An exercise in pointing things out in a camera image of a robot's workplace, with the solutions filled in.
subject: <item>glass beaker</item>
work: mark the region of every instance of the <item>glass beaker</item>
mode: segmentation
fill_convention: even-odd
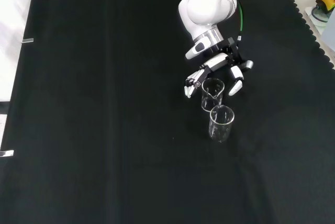
[[[204,111],[210,112],[214,106],[222,103],[222,96],[225,84],[220,79],[206,79],[202,83],[201,107]]]
[[[215,106],[209,113],[209,136],[218,142],[226,141],[229,137],[234,117],[234,112],[228,106]]]

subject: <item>table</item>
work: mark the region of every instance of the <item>table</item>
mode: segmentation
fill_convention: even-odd
[[[291,0],[240,0],[255,65],[207,136],[180,0],[32,0],[2,150],[3,223],[331,223],[334,72]],[[238,14],[219,25],[238,33]]]

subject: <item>metal clip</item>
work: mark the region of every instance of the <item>metal clip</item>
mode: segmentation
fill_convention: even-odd
[[[14,150],[10,150],[10,151],[1,151],[0,152],[0,158],[4,158],[4,157],[11,157],[14,155]]]
[[[33,38],[23,39],[22,43],[34,42]]]

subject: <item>green cable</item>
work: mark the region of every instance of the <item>green cable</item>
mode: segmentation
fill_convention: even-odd
[[[243,29],[243,12],[242,12],[241,5],[239,5],[239,7],[240,7],[240,17],[241,17],[240,31],[242,31],[242,29]]]

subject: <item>black tablecloth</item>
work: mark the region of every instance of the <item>black tablecloth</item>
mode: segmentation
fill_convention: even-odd
[[[255,65],[223,144],[183,95],[198,63],[179,2],[31,0],[1,224],[333,223],[335,76],[293,0],[240,0]]]

